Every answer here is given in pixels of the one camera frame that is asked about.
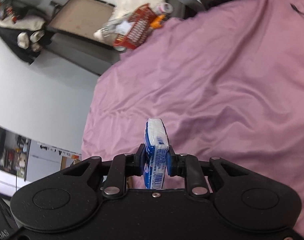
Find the blue tissue pack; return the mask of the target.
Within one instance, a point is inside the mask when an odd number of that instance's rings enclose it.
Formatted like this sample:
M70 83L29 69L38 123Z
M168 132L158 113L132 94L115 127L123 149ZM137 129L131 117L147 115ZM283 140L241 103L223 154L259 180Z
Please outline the blue tissue pack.
M144 145L146 160L144 184L147 189L160 190L163 187L169 151L168 135L159 118L149 118L145 124Z

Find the purple bed sheet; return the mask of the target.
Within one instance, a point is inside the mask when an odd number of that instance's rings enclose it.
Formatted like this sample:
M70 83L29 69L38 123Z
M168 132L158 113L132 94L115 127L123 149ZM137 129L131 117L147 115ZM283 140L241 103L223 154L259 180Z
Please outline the purple bed sheet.
M295 189L304 236L304 0L235 0L168 20L98 79L82 157L135 152L149 118L176 153Z

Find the grey door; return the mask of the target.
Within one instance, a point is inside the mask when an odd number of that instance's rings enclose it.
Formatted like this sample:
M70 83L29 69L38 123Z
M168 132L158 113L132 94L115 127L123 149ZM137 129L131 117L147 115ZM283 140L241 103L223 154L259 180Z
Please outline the grey door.
M59 33L52 36L46 49L97 76L120 60L120 53L110 46Z

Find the kitchen shelf niche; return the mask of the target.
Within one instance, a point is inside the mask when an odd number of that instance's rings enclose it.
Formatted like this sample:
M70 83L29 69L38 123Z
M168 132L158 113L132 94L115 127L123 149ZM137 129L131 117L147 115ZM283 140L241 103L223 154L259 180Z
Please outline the kitchen shelf niche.
M31 139L0 127L0 170L27 180Z

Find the clear plastic bottle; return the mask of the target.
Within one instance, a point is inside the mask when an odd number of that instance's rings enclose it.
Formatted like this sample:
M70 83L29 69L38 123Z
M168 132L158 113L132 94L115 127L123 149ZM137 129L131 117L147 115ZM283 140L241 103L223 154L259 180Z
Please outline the clear plastic bottle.
M117 35L127 35L133 25L134 23L130 23L127 20L110 21L101 29L97 30L93 34L93 37L100 42L115 40Z

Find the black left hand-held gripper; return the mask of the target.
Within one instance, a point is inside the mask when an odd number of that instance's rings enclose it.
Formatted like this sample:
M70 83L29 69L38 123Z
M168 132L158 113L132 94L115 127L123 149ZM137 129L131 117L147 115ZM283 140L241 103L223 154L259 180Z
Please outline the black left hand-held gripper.
M7 239L18 230L8 204L0 197L0 240Z

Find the orange small object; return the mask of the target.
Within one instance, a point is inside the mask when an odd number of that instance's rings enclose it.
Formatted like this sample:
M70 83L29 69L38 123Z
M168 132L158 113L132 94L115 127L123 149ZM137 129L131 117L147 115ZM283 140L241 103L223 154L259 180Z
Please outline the orange small object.
M151 22L150 27L151 29L159 29L162 27L162 24L164 22L164 19L166 18L166 15L159 15Z

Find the red plastic basket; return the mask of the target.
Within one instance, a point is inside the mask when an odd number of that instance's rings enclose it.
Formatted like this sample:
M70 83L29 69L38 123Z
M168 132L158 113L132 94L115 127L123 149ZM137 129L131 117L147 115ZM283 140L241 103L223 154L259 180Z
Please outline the red plastic basket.
M157 15L146 3L126 16L125 21L130 24L130 29L125 34L117 34L113 46L125 49L136 49L142 45L147 36L150 24L157 18Z

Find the brown framed board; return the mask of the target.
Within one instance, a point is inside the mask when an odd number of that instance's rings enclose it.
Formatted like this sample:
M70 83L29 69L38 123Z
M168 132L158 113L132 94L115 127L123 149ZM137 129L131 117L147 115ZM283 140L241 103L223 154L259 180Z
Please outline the brown framed board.
M101 0L68 0L53 13L47 29L110 49L111 46L96 40L94 33L108 22L114 7Z

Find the white cylinder can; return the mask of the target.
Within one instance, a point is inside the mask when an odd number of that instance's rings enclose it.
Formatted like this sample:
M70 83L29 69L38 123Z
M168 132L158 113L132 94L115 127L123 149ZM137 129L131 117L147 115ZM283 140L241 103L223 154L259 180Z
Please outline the white cylinder can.
M173 6L169 3L160 3L157 6L157 11L159 14L171 14L173 12Z

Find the white plastic bag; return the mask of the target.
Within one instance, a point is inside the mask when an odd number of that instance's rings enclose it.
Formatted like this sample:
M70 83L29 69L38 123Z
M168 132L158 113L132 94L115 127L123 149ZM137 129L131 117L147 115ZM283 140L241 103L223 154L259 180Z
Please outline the white plastic bag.
M114 18L121 18L124 15L134 12L144 4L149 4L152 8L165 2L165 0L116 0L113 10Z

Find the black and white hanging clothes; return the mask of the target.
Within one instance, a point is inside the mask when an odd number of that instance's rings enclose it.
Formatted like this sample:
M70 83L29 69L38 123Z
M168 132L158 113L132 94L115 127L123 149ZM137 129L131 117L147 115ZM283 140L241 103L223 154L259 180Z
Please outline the black and white hanging clothes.
M21 61L32 64L51 44L54 33L47 30L47 23L45 14L34 7L14 7L0 18L0 38Z

